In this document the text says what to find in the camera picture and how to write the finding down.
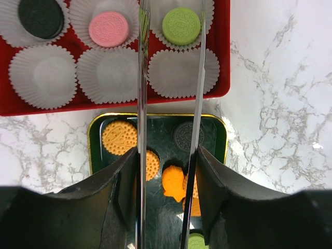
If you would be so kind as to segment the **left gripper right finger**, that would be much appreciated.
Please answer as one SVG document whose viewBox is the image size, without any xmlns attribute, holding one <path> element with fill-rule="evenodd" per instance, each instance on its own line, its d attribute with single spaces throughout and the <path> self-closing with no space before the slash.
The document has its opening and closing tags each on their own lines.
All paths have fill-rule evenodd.
<svg viewBox="0 0 332 249">
<path fill-rule="evenodd" d="M 331 248 L 331 190 L 278 192 L 198 149 L 196 178 L 210 248 Z"/>
</svg>

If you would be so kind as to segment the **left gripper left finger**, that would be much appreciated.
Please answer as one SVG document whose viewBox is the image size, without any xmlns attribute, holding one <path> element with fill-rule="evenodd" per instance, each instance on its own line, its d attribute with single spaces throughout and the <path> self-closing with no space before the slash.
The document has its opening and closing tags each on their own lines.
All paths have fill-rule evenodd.
<svg viewBox="0 0 332 249">
<path fill-rule="evenodd" d="M 60 192 L 1 188 L 1 248 L 124 248 L 135 216 L 137 150 Z"/>
</svg>

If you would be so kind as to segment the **pink sandwich cookie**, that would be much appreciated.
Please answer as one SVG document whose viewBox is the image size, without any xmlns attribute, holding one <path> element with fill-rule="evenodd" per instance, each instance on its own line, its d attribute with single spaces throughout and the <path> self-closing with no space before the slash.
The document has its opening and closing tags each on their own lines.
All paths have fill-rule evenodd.
<svg viewBox="0 0 332 249">
<path fill-rule="evenodd" d="M 89 23 L 90 38 L 101 47 L 113 48 L 123 44 L 129 35 L 126 18 L 116 11 L 96 15 Z"/>
</svg>

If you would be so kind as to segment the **metal tweezers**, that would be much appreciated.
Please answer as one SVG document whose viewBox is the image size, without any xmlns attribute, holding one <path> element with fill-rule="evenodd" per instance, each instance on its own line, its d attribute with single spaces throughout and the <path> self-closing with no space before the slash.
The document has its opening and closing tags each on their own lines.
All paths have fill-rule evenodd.
<svg viewBox="0 0 332 249">
<path fill-rule="evenodd" d="M 201 49 L 198 70 L 197 93 L 195 99 L 195 112 L 191 137 L 190 158 L 188 165 L 188 179 L 186 190 L 185 211 L 181 234 L 180 248 L 188 248 L 189 231 L 192 208 L 193 187 L 196 175 L 198 157 L 199 131 L 201 124 L 203 87 L 205 81 L 205 57 L 206 57 L 206 15 L 205 1 L 201 2 Z M 137 94 L 137 150 L 140 157 L 139 173 L 137 180 L 136 198 L 136 228 L 135 246 L 145 248 L 146 227 L 146 146 L 147 146 L 147 71 L 148 71 L 148 47 L 150 31 L 150 1 L 140 1 L 139 10 L 139 53 L 138 53 L 138 94 Z"/>
</svg>

